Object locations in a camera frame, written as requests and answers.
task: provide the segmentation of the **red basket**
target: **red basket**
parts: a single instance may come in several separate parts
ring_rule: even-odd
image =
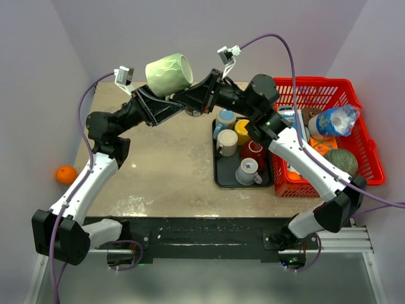
[[[280,99],[277,105],[293,105],[292,79],[274,78]],[[362,109],[350,81],[346,79],[327,79],[322,77],[297,77],[298,108],[312,106],[321,110],[337,106],[353,105]],[[369,186],[379,186],[385,182],[385,174],[377,155],[377,145],[370,139],[363,116],[360,115],[350,136],[337,137],[338,148],[347,149],[357,158],[359,171]],[[318,193],[305,180],[289,178],[287,163],[271,154],[274,185],[277,196],[288,198],[316,198]]]

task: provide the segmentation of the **orange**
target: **orange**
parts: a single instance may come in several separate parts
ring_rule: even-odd
[[[57,169],[55,178],[61,184],[70,186],[77,178],[77,171],[71,166],[62,166]]]

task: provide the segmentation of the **ceramic mug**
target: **ceramic mug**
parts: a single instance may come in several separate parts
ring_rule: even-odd
[[[235,177],[239,184],[250,186],[253,183],[261,184],[263,179],[258,174],[259,164],[253,158],[245,158],[241,161]]]
[[[236,152],[238,135],[233,130],[222,130],[216,140],[215,156],[232,156]]]
[[[238,135],[238,146],[243,146],[245,143],[248,143],[252,139],[246,130],[246,125],[249,123],[247,119],[240,119],[235,123],[235,132]]]
[[[259,171],[262,172],[266,169],[267,150],[261,144],[254,141],[246,143],[240,151],[240,160],[245,158],[253,158],[259,164]]]
[[[182,54],[173,54],[145,67],[147,85],[157,97],[183,91],[192,84],[189,61]]]
[[[225,129],[233,129],[236,121],[236,114],[229,110],[221,110],[216,115],[213,139],[217,139],[218,134]]]

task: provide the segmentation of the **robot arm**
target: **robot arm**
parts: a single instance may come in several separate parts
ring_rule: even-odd
[[[280,95],[270,76],[256,75],[246,90],[242,91],[236,85],[226,82],[222,72],[212,69],[200,83],[165,100],[157,98],[147,85],[138,89],[132,87],[132,72],[132,69],[123,66],[115,71],[115,83],[131,96],[131,100],[114,113],[93,112],[87,117],[89,139],[95,142],[92,150],[94,167],[62,215],[54,251],[58,260],[78,265],[89,249],[117,239],[130,238],[125,219],[107,218],[82,226],[85,215],[98,192],[128,156],[130,140],[120,138],[119,135],[141,122],[150,126],[159,125],[181,112],[184,106],[201,113],[210,113],[217,105],[247,117],[250,122],[246,129],[250,137],[289,162],[325,201],[314,210],[296,215],[278,233],[274,233],[271,236],[274,248],[292,248],[308,234],[325,229],[338,232],[361,206],[362,195],[326,174],[302,151],[295,130],[273,108]],[[307,146],[307,149],[341,179],[365,189],[366,181],[362,176],[351,178],[315,153],[312,147]],[[78,181],[86,170],[89,170],[89,163]],[[34,214],[32,227],[38,253],[49,254],[49,240],[56,216],[78,181],[49,211],[38,210]]]

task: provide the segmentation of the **tabletop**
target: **tabletop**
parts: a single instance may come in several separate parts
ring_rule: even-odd
[[[247,82],[237,84],[244,89]],[[113,112],[128,100],[114,83],[101,82],[90,111]],[[320,203],[313,198],[279,198],[273,186],[218,187],[213,175],[211,123],[219,110],[200,117],[183,111],[157,127],[142,123],[122,134],[131,139],[128,158],[103,187],[88,215],[290,217]],[[81,143],[75,168],[81,171],[88,159]]]

